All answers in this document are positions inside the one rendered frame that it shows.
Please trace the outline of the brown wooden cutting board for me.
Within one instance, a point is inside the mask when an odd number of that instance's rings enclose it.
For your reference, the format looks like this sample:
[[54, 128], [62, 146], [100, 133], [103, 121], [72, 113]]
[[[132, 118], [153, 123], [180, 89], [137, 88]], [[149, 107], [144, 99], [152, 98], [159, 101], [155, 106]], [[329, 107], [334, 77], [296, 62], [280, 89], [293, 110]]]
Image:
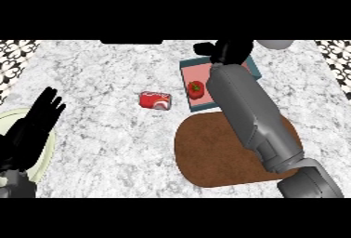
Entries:
[[292, 169], [277, 174], [264, 170], [221, 112], [197, 113], [184, 119], [175, 133], [174, 153], [181, 174], [205, 188], [284, 179], [298, 172]]

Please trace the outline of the teal box with pink inside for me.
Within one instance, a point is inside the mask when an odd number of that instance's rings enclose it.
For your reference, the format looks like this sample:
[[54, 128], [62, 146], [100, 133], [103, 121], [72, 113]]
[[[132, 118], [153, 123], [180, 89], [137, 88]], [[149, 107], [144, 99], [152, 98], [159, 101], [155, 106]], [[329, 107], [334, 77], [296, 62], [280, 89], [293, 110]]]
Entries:
[[[205, 88], [205, 83], [209, 77], [209, 68], [209, 57], [200, 57], [180, 61], [180, 71], [186, 89], [188, 89], [191, 83], [200, 83], [200, 87]], [[191, 112], [217, 107], [217, 103], [214, 102], [206, 89], [203, 89], [203, 92], [205, 94], [199, 99], [193, 99], [193, 95], [186, 95], [188, 109]]]

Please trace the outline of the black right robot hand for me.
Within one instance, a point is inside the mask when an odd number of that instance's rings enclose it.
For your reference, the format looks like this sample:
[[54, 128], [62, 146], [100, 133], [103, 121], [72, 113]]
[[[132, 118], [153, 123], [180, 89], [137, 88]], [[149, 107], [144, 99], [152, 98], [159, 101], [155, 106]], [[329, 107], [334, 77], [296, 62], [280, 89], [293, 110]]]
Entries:
[[209, 56], [211, 63], [242, 65], [253, 48], [252, 40], [218, 40], [193, 45], [193, 51], [200, 56]]

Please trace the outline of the pale green plate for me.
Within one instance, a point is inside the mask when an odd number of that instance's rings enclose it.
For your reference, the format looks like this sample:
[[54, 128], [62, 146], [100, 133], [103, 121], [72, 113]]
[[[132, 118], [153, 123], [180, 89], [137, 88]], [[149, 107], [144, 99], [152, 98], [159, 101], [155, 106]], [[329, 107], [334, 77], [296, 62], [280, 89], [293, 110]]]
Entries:
[[[28, 109], [14, 109], [0, 113], [0, 134], [4, 135], [17, 119], [23, 118]], [[48, 139], [35, 165], [28, 170], [29, 181], [38, 183], [50, 163], [54, 152], [54, 131], [48, 132]]]

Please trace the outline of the red soda can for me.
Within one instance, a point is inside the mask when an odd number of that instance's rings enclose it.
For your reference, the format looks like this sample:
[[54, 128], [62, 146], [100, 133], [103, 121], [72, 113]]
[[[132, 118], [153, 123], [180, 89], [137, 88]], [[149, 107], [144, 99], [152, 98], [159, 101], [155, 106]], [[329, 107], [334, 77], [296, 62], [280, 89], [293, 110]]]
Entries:
[[140, 94], [140, 106], [147, 109], [166, 111], [171, 106], [171, 95], [166, 93], [144, 91]]

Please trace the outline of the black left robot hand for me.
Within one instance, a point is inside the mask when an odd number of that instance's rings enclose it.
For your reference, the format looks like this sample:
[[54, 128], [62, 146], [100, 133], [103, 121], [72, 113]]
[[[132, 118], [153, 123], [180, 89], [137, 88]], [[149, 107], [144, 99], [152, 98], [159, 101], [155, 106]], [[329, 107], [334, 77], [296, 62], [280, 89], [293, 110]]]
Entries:
[[47, 87], [29, 108], [26, 116], [16, 120], [7, 133], [0, 134], [0, 173], [23, 172], [37, 163], [48, 132], [66, 108], [57, 90]]

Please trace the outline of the grey round object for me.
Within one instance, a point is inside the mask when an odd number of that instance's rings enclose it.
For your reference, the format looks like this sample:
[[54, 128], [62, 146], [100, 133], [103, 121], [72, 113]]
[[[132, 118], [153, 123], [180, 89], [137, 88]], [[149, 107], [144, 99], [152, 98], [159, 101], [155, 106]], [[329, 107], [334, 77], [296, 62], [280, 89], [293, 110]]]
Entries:
[[268, 49], [281, 50], [290, 47], [292, 40], [258, 40], [258, 44]]

